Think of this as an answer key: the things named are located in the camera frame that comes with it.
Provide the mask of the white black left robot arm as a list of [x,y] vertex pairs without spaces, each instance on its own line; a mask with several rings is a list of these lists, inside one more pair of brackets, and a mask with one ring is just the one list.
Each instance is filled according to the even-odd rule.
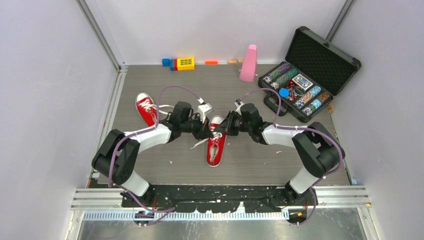
[[113,129],[94,155],[91,166],[112,183],[134,194],[135,202],[141,207],[148,207],[154,197],[148,190],[149,182],[134,170],[138,154],[170,143],[182,133],[190,133],[196,140],[212,138],[207,117],[212,111],[209,103],[202,102],[193,110],[189,103],[179,101],[165,119],[151,127],[133,132]]

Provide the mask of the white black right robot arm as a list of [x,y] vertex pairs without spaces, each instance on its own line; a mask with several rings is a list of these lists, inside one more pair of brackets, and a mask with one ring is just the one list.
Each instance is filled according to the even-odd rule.
[[337,170],[346,156],[340,144],[319,122],[308,126],[284,126],[264,121],[252,103],[242,104],[230,111],[213,129],[217,133],[237,136],[248,133],[262,145],[282,145],[296,149],[303,164],[300,171],[286,183],[285,198],[291,205],[299,205],[306,192],[326,175]]

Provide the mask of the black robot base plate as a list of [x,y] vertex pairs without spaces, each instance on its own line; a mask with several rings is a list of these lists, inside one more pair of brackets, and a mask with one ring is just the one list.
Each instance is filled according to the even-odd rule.
[[131,197],[122,192],[122,206],[144,205],[156,210],[174,208],[176,213],[276,213],[285,207],[314,205],[310,191],[290,193],[283,186],[265,185],[151,185],[142,196]]

